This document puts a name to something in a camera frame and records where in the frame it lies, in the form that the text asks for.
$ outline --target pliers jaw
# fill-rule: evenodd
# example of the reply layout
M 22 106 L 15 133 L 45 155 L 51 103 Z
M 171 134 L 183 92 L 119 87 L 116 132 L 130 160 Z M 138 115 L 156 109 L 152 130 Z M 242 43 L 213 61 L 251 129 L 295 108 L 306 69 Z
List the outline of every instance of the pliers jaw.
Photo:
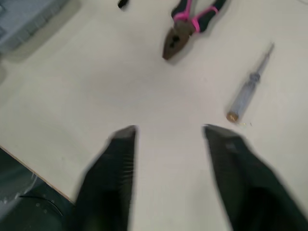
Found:
M 190 21 L 176 21 L 165 39 L 163 58 L 169 60 L 182 50 L 194 32 L 195 27 Z

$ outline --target gray object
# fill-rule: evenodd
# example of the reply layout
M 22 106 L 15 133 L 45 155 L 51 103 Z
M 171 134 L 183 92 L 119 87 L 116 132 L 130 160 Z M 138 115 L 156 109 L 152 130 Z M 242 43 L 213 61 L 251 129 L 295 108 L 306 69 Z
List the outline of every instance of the gray object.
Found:
M 263 73 L 267 63 L 270 59 L 270 54 L 272 53 L 274 49 L 274 43 L 270 46 L 270 49 L 266 53 L 264 59 L 262 60 L 261 65 L 258 67 L 258 69 L 251 73 L 249 76 L 249 80 L 244 84 L 242 87 L 240 93 L 236 97 L 233 105 L 231 106 L 230 111 L 227 114 L 227 119 L 235 123 L 239 120 L 239 118 L 244 114 L 252 96 L 253 93 L 256 90 L 257 83 L 260 81 L 261 74 Z
M 0 0 L 0 53 L 26 42 L 68 0 Z

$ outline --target black object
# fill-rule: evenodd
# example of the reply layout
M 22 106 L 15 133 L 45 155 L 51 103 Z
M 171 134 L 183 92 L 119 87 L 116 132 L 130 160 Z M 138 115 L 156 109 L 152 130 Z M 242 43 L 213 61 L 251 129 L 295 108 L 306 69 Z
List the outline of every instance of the black object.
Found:
M 41 201 L 46 201 L 47 203 L 49 203 L 50 205 L 52 205 L 56 210 L 57 212 L 63 216 L 63 213 L 61 212 L 61 210 L 59 209 L 58 206 L 56 206 L 52 201 L 46 199 L 46 198 L 43 198 L 43 197 L 39 197 L 39 196 L 28 196 L 28 195 L 22 195 L 22 196 L 19 196 L 20 198 L 29 198 L 29 199 L 35 199 L 35 200 L 41 200 Z
M 275 174 L 235 132 L 204 127 L 217 187 L 234 231 L 308 231 Z
M 115 132 L 87 172 L 81 186 L 72 231 L 126 231 L 134 177 L 136 128 Z
M 122 9 L 123 7 L 125 7 L 128 4 L 129 0 L 120 0 L 119 3 L 117 4 L 117 6 Z

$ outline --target black pliers handle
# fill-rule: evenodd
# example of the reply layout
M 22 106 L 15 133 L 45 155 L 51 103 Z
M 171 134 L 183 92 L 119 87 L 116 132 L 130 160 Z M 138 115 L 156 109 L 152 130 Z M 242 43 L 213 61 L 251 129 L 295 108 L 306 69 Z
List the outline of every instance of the black pliers handle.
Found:
M 190 10 L 193 0 L 181 0 L 178 6 L 172 11 L 172 18 L 175 22 L 178 20 L 191 21 L 195 27 L 195 32 L 204 32 L 211 19 L 221 10 L 227 0 L 216 0 L 210 7 L 190 18 Z

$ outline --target transparent screwdriver handle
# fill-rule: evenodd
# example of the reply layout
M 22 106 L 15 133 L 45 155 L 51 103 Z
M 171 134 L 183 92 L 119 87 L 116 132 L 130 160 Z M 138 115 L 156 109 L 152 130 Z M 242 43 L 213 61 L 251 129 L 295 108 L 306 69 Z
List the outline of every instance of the transparent screwdriver handle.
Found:
M 270 49 L 266 53 L 257 71 L 250 74 L 249 80 L 244 84 L 240 93 L 236 97 L 234 103 L 232 104 L 231 109 L 227 114 L 227 119 L 230 122 L 236 123 L 238 119 L 242 117 L 242 115 L 244 114 L 256 90 L 257 83 L 260 81 L 261 74 L 263 73 L 270 59 L 270 54 L 272 53 L 273 49 L 274 49 L 274 43 L 271 44 Z

